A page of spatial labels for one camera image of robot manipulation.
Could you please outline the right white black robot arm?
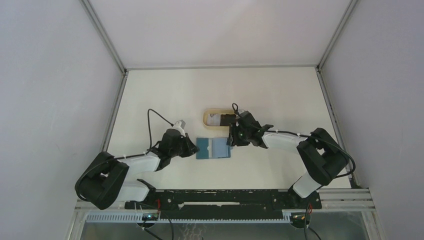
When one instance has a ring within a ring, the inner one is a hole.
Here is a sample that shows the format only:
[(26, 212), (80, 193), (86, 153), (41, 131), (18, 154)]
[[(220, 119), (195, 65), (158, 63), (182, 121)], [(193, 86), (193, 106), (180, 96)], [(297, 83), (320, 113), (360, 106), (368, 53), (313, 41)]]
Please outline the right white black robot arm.
[(334, 179), (342, 178), (341, 173), (353, 158), (323, 128), (316, 128), (310, 134), (275, 130), (273, 125), (260, 123), (249, 111), (234, 111), (235, 120), (229, 125), (227, 144), (231, 147), (253, 145), (263, 149), (280, 149), (298, 154), (306, 173), (289, 188), (289, 203), (302, 208), (309, 196), (329, 185)]

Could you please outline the blue card holder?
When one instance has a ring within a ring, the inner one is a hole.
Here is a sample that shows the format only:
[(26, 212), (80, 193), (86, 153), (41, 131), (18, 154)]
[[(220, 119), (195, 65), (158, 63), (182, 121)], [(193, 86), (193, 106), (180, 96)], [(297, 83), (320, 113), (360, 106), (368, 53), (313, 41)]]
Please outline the blue card holder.
[(231, 158), (232, 147), (228, 145), (228, 139), (226, 137), (198, 137), (196, 139), (196, 146), (199, 148), (199, 151), (196, 153), (197, 160)]

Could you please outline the black mounting base plate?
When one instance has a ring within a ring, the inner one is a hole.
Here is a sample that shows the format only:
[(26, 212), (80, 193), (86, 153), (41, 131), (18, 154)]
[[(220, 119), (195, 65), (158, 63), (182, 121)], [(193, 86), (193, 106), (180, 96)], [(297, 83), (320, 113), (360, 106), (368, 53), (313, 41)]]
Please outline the black mounting base plate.
[(316, 191), (307, 198), (289, 189), (155, 189), (143, 201), (127, 201), (126, 210), (160, 211), (171, 220), (277, 220), (283, 211), (322, 209)]

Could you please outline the beige oval tray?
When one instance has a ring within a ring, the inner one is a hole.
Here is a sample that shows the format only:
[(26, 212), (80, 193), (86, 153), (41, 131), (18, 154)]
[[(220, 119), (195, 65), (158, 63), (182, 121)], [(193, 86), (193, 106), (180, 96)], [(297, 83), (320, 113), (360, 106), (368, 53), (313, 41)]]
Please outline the beige oval tray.
[(203, 112), (203, 117), (202, 117), (202, 121), (203, 121), (203, 125), (207, 128), (207, 129), (224, 129), (224, 128), (228, 128), (229, 126), (207, 126), (207, 115), (208, 114), (235, 114), (234, 111), (232, 109), (227, 109), (227, 108), (208, 108)]

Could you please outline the white card in tray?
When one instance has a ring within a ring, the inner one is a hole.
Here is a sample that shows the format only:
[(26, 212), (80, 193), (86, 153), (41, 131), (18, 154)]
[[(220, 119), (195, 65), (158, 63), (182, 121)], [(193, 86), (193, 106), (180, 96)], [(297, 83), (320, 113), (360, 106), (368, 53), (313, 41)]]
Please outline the white card in tray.
[(221, 114), (210, 113), (206, 117), (206, 125), (210, 127), (219, 127), (221, 125)]

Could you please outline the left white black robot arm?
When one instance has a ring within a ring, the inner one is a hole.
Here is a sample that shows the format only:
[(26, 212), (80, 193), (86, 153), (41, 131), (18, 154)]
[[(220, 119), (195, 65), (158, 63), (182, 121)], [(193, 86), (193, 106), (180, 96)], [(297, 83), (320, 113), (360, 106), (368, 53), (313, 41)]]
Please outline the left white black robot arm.
[(100, 210), (119, 201), (137, 201), (149, 209), (155, 205), (157, 196), (146, 181), (134, 180), (133, 176), (160, 171), (172, 158), (187, 158), (198, 151), (187, 133), (170, 128), (146, 153), (116, 157), (107, 151), (100, 152), (76, 181), (74, 189), (80, 200)]

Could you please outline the black card in tray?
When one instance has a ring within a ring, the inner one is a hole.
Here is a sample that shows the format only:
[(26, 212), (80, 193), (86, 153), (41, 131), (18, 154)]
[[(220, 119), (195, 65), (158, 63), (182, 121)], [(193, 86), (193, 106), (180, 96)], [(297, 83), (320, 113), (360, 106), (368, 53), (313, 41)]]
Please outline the black card in tray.
[(219, 121), (220, 127), (229, 127), (230, 125), (234, 124), (235, 122), (236, 122), (236, 115), (235, 114), (221, 114), (220, 115), (220, 121)]

